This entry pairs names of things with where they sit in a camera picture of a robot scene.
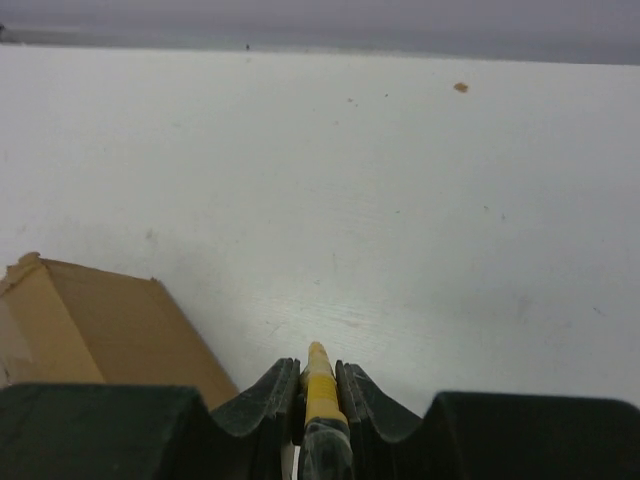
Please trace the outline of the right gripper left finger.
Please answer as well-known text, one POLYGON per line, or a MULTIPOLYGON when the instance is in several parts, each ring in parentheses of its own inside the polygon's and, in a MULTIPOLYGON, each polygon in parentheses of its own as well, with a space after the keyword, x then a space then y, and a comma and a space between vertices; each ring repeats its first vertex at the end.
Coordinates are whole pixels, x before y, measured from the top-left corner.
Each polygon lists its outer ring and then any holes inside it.
POLYGON ((1 391, 4 479, 288 479, 300 363, 211 410, 194 387, 24 383, 1 391))

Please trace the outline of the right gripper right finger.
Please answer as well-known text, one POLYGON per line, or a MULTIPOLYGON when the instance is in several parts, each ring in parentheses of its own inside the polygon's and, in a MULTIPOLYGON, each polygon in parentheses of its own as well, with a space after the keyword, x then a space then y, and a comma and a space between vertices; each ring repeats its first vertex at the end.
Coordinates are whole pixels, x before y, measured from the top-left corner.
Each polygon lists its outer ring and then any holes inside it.
POLYGON ((636 479, 639 410, 613 399, 444 391, 416 415, 337 362, 358 479, 636 479))

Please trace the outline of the brown cardboard express box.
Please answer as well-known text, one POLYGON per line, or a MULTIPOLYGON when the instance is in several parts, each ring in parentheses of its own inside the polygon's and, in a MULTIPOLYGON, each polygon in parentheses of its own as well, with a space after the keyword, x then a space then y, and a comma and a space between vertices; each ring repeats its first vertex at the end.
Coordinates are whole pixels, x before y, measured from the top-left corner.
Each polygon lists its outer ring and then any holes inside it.
POLYGON ((238 389, 156 279, 22 256, 1 277, 1 384, 179 385, 209 408, 238 389))

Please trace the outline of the yellow utility knife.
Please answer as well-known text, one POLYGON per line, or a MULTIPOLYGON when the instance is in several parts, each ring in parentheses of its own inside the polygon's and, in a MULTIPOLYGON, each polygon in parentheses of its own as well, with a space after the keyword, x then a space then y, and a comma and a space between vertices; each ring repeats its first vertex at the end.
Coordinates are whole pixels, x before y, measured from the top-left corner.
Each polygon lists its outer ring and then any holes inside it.
POLYGON ((333 368, 320 342, 309 345, 301 385, 305 414, 297 478, 353 479, 350 428, 340 409, 333 368))

